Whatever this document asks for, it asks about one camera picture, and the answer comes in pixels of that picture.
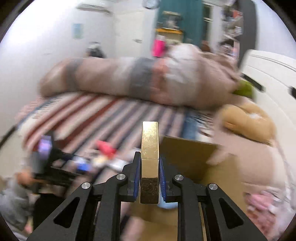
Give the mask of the left forearm white sleeve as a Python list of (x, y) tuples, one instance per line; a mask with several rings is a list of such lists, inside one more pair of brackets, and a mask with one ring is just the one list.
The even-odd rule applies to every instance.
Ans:
[(1, 191), (1, 215), (14, 232), (23, 232), (31, 216), (29, 191), (11, 178)]

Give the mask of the person's left hand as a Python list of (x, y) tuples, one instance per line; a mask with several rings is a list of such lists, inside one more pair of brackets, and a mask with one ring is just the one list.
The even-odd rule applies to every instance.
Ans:
[(29, 169), (23, 169), (22, 171), (16, 173), (15, 177), (18, 184), (23, 187), (31, 187), (35, 182)]

